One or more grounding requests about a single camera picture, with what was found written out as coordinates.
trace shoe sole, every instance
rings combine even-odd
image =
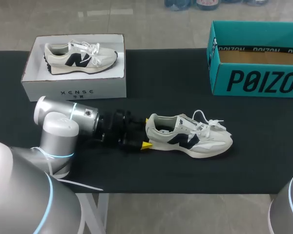
[[[51,66],[47,59],[45,58],[45,55],[43,56],[45,62],[47,63],[47,69],[48,71],[52,74],[52,75],[65,75],[65,74],[70,74],[70,73],[74,73],[74,72],[83,72],[83,73],[87,73],[89,75],[91,74],[96,74],[96,73],[100,73],[100,72],[104,72],[108,69],[111,69],[114,64],[117,61],[118,58],[118,54],[116,53],[116,60],[114,61],[114,63],[103,66],[103,67],[97,67],[97,68],[86,68],[86,67],[70,67],[70,66],[66,66],[66,67],[53,67]]]
[[[213,153],[207,153],[207,154],[204,154],[204,153],[197,153],[197,152],[193,152],[191,150],[188,150],[186,148],[183,148],[179,145],[170,145],[170,144],[165,144],[165,143],[159,143],[159,142],[156,142],[156,141],[153,141],[153,140],[149,140],[149,143],[152,143],[152,147],[151,149],[153,150],[162,150],[162,151],[171,151],[171,150],[178,150],[178,151],[182,151],[184,153],[186,153],[187,155],[189,155],[190,157],[192,158],[206,158],[206,157],[213,157],[213,156],[216,156],[216,155],[219,155],[225,151],[227,151],[231,145],[225,149],[222,149],[220,151],[217,151],[217,152],[213,152]]]

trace shoe box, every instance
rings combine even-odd
[[[214,95],[293,98],[293,22],[214,21],[207,59]]]
[[[44,45],[66,44],[71,40],[99,43],[100,47],[114,49],[118,58],[110,69],[87,74],[74,72],[52,75],[44,59]],[[56,35],[37,37],[30,51],[21,83],[30,101],[41,96],[57,100],[125,98],[126,52],[123,34]]]

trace black table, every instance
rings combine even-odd
[[[21,85],[28,52],[0,52],[0,142],[38,146],[35,102]],[[293,99],[221,97],[210,91],[205,49],[126,51],[127,98],[77,101],[100,110],[130,110],[224,119],[233,146],[193,159],[181,152],[125,154],[86,142],[67,179],[106,193],[274,194],[293,176]],[[70,186],[74,192],[90,189]]]

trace sneaker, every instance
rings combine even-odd
[[[206,123],[194,120],[201,113]],[[146,135],[152,149],[179,150],[194,158],[212,157],[223,153],[232,145],[231,134],[219,122],[207,121],[201,110],[189,118],[184,114],[165,117],[152,114],[146,122]]]
[[[53,75],[72,72],[94,74],[111,68],[116,62],[117,52],[102,48],[99,43],[89,44],[72,40],[65,45],[46,43],[44,59]]]

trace tiled floor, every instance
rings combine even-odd
[[[113,194],[107,234],[269,234],[268,195]]]
[[[30,50],[37,35],[124,33],[127,49],[206,47],[212,20],[293,21],[293,0],[181,12],[164,0],[0,0],[0,50]]]
[[[212,20],[293,21],[293,0],[262,7],[170,12],[164,0],[0,0],[0,50],[30,50],[38,35],[124,33],[127,49],[206,47]],[[110,198],[108,234],[268,234],[268,195]]]

